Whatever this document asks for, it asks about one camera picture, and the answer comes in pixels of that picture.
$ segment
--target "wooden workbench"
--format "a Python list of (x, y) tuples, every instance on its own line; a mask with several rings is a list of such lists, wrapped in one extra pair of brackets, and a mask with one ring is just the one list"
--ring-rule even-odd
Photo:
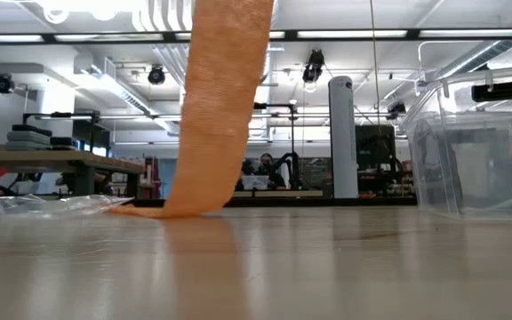
[(6, 151), (0, 150), (0, 167), (8, 172), (37, 173), (64, 172), (76, 175), (76, 196), (94, 193), (94, 173), (96, 170), (120, 172), (128, 175), (127, 194), (138, 194), (142, 165), (118, 159), (96, 156), (85, 151)]

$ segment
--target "ceiling beam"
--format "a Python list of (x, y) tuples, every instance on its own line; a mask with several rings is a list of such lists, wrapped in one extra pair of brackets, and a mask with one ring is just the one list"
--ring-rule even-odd
[[(512, 28), (354, 28), (273, 30), (270, 42), (420, 42), (512, 40)], [(190, 32), (2, 34), (0, 45), (188, 44)]]

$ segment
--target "plastic container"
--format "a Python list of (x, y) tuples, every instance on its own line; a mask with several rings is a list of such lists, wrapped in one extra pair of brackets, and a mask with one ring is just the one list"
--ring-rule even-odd
[(512, 219), (512, 68), (432, 83), (400, 123), (413, 160), (419, 208), (457, 219)]

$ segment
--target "orange tube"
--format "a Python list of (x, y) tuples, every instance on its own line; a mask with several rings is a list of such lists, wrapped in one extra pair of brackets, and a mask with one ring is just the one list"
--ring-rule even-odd
[(163, 210), (118, 208), (113, 213), (195, 216), (219, 210), (232, 197), (273, 6), (273, 0), (197, 1), (172, 193)]

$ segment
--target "desk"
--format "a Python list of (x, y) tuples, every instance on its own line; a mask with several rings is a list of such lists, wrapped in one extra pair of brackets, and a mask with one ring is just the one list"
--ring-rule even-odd
[(128, 175), (127, 195), (138, 195), (142, 165), (128, 163), (118, 159), (96, 156), (85, 151), (6, 151), (0, 150), (0, 167), (8, 172), (37, 173), (64, 172), (76, 175), (75, 196), (87, 196), (94, 193), (94, 174), (96, 169), (108, 172), (120, 172)]

